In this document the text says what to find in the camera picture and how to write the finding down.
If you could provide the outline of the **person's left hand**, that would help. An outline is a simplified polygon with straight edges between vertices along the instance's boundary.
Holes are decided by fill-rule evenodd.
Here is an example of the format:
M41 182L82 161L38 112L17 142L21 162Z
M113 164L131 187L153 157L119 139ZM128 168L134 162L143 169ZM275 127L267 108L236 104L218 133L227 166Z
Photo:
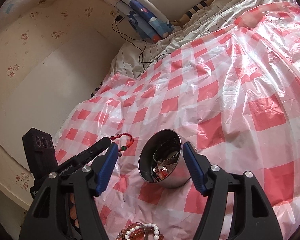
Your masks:
M70 199L70 211L69 211L70 218L72 219L75 227L79 229L79 222L78 222L76 206L75 206L75 197L73 193L70 193L69 199Z

